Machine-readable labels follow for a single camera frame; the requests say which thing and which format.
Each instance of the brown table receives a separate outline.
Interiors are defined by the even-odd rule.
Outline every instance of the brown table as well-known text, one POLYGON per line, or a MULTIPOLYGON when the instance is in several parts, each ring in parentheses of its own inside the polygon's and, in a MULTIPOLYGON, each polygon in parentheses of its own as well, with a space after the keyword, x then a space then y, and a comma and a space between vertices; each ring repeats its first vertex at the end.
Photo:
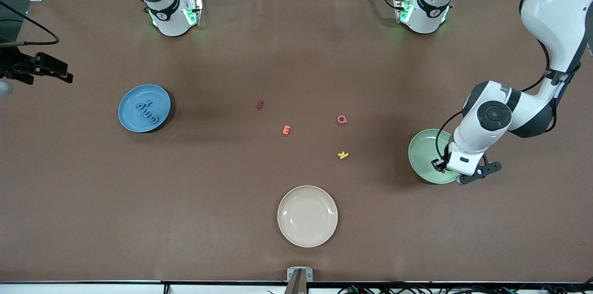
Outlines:
MULTIPOLYGON (((591 57, 552 133, 489 150, 499 173, 431 186, 407 159, 411 137, 477 83, 540 77, 518 1, 455 0, 436 34, 417 35, 382 0, 206 0, 202 27, 179 38, 137 0, 32 4, 61 42, 23 51, 68 62, 74 83, 13 82, 0 101, 0 280, 269 280, 306 265, 320 281, 584 281, 591 57), (168 89, 176 109, 135 134, 117 106, 143 83, 168 89), (303 184, 339 209, 317 248, 276 224, 282 196, 303 184)), ((20 35, 47 37, 32 24, 20 35)))

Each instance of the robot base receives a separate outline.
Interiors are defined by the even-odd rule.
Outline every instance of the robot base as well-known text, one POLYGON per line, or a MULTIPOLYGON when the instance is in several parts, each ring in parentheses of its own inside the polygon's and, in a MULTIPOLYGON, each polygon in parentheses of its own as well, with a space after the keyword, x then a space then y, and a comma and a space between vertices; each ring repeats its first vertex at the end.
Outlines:
POLYGON ((437 11, 438 16, 428 17, 426 12, 418 7, 418 0, 393 0, 395 7, 401 7, 404 10, 396 9, 396 21, 408 26, 413 32, 418 34, 430 34, 434 32, 441 23, 445 22, 449 7, 444 12, 437 11))
POLYGON ((180 0, 180 2, 169 20, 161 20, 159 13, 153 15, 150 12, 152 24, 165 36, 180 36, 190 30, 191 27, 199 26, 202 16, 202 0, 180 0))

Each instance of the beige plate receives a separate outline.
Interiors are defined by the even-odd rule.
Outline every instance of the beige plate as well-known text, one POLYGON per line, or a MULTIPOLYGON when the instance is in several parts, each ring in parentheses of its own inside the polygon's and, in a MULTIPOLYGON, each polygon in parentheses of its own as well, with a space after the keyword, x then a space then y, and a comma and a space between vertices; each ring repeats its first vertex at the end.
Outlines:
POLYGON ((294 245, 317 247, 332 237, 337 226, 337 207, 332 197, 321 188, 296 187, 278 206, 278 226, 294 245))

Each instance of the green bowl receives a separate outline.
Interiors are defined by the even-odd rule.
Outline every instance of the green bowl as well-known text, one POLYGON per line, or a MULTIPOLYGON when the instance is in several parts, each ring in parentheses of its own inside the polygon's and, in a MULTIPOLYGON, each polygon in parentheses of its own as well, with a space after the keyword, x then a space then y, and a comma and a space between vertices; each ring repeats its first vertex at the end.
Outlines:
MULTIPOLYGON (((432 167, 430 161, 439 158, 435 145, 438 131, 437 129, 428 129, 415 135, 408 147, 408 158, 411 167, 422 179, 433 184, 447 184, 455 181, 459 173, 455 171, 438 172, 432 167)), ((441 131, 439 134, 439 149, 445 149, 450 137, 451 134, 441 131)))

